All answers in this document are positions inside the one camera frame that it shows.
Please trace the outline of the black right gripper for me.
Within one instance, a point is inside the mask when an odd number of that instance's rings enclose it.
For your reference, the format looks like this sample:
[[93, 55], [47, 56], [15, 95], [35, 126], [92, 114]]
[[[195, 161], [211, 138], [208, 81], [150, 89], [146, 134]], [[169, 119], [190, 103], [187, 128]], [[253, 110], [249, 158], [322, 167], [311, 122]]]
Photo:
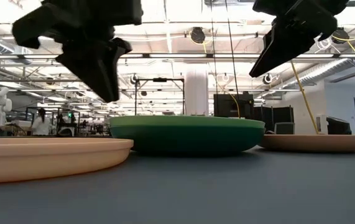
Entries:
[[307, 52], [315, 37], [325, 40], [337, 29], [335, 15], [347, 4], [348, 0], [255, 0], [254, 11], [275, 19], [249, 75], [259, 77]]

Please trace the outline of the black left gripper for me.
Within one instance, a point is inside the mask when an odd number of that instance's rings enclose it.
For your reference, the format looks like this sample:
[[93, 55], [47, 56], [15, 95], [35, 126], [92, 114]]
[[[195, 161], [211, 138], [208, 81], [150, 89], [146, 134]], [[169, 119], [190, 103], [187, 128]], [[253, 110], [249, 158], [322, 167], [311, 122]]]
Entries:
[[[43, 0], [12, 24], [12, 34], [17, 45], [32, 49], [40, 47], [41, 36], [63, 44], [56, 60], [112, 102], [119, 100], [118, 60], [132, 51], [129, 42], [113, 39], [114, 28], [140, 25], [142, 15], [141, 0]], [[66, 45], [70, 42], [88, 43]]]

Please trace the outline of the pink plastic plate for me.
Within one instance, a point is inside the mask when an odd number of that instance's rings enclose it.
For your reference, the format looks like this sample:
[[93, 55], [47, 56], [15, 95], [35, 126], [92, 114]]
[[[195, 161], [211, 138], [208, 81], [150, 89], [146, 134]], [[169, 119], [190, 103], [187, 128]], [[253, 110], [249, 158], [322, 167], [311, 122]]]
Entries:
[[265, 134], [259, 146], [272, 151], [355, 152], [355, 135]]

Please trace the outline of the peach plastic plate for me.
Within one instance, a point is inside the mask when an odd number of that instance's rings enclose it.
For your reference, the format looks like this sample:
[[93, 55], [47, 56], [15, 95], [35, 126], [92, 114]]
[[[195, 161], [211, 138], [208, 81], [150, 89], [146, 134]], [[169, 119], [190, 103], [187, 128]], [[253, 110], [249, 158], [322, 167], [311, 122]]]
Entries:
[[114, 138], [0, 138], [0, 183], [107, 169], [123, 163], [133, 145]]

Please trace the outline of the black partition panels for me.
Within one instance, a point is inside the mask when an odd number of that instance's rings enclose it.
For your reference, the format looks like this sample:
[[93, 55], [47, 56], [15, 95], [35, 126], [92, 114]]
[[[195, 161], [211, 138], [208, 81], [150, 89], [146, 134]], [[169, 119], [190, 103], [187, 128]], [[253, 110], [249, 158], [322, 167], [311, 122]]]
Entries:
[[263, 121], [266, 131], [273, 131], [275, 123], [293, 123], [293, 108], [288, 107], [266, 107], [254, 108], [254, 120]]

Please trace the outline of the person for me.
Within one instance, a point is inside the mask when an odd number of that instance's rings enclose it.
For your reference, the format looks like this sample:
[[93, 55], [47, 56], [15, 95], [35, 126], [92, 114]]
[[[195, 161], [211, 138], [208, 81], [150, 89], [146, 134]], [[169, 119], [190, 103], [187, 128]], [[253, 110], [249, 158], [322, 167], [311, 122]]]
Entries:
[[50, 120], [46, 117], [46, 111], [41, 108], [38, 110], [38, 117], [32, 124], [32, 134], [34, 136], [48, 136], [52, 125]]

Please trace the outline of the black monitor screen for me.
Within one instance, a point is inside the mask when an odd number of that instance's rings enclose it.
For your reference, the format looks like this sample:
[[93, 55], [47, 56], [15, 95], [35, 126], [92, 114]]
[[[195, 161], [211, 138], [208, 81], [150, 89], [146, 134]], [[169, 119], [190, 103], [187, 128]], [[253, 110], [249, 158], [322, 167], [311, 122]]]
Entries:
[[214, 116], [225, 118], [252, 119], [254, 114], [253, 95], [243, 92], [239, 95], [214, 94]]

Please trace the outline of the grey box monitor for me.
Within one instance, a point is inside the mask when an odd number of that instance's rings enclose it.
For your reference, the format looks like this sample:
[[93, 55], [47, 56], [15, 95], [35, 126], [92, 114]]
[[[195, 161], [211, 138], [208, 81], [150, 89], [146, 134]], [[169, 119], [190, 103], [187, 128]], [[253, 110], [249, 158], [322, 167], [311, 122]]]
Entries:
[[295, 134], [295, 123], [281, 122], [274, 124], [275, 134]]

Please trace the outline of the white round column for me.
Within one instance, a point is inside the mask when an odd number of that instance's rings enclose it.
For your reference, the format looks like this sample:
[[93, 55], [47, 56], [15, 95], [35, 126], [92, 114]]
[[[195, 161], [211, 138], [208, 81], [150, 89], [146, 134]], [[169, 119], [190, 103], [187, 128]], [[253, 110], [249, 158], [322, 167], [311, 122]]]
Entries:
[[208, 116], [208, 71], [203, 67], [189, 68], [185, 74], [185, 106], [187, 115]]

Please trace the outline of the dark green plastic plate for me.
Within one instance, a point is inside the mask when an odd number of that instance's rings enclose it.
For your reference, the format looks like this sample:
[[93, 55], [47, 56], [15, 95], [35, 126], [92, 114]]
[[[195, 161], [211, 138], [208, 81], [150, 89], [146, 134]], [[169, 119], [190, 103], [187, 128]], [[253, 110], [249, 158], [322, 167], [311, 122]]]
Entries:
[[113, 126], [114, 138], [131, 139], [148, 154], [211, 155], [246, 151], [259, 144], [264, 128], [233, 126]]

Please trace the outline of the black metal frame stand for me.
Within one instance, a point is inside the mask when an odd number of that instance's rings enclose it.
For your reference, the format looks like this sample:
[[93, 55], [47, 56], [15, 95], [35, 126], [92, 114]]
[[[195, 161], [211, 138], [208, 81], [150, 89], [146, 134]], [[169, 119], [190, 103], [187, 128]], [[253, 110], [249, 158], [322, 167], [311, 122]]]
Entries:
[[177, 87], [178, 85], [175, 83], [176, 81], [182, 82], [182, 110], [183, 114], [186, 112], [186, 106], [185, 106], [185, 79], [184, 78], [163, 78], [163, 77], [158, 77], [158, 78], [135, 78], [134, 80], [134, 114], [137, 115], [137, 93], [138, 93], [138, 87], [137, 83], [140, 81], [144, 81], [144, 83], [141, 85], [143, 87], [147, 82], [173, 82]]

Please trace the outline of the black frame workstation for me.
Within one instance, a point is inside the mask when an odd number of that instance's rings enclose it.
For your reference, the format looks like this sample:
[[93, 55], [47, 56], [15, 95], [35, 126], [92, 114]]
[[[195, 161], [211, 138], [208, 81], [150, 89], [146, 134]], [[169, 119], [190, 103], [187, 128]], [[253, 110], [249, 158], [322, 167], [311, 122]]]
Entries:
[[57, 108], [51, 114], [51, 122], [55, 125], [55, 134], [76, 137], [80, 131], [81, 113], [77, 110]]

